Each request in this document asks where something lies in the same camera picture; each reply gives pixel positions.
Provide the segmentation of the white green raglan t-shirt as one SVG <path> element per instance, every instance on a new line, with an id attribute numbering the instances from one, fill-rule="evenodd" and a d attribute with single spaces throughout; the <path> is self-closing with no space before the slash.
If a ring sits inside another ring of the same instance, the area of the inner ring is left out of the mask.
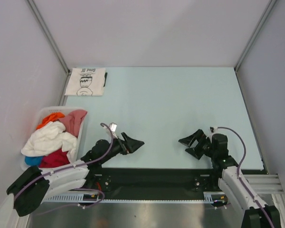
<path id="1" fill-rule="evenodd" d="M 105 68 L 73 68 L 65 96 L 102 96 L 106 74 Z"/>

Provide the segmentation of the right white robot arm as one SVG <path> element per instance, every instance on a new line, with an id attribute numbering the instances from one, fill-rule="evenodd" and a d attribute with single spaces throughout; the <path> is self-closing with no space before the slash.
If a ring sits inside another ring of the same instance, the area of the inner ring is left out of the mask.
<path id="1" fill-rule="evenodd" d="M 222 190 L 233 208 L 242 217 L 243 228 L 279 228 L 280 213 L 275 206 L 269 206 L 251 187 L 241 171 L 241 162 L 229 154 L 228 138 L 213 127 L 207 136 L 201 129 L 179 139 L 186 146 L 186 152 L 196 159 L 203 155 L 212 162 L 214 176 L 209 184 L 214 190 Z"/>

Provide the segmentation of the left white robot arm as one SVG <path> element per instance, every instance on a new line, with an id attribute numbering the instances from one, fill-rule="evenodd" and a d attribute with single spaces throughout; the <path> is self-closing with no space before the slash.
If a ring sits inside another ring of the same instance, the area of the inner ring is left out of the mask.
<path id="1" fill-rule="evenodd" d="M 110 142 L 98 140 L 81 159 L 48 170 L 37 166 L 27 168 L 7 189 L 14 196 L 13 208 L 20 217 L 34 212 L 43 200 L 83 187 L 90 190 L 95 186 L 93 171 L 118 154 L 128 155 L 144 145 L 126 133 Z"/>

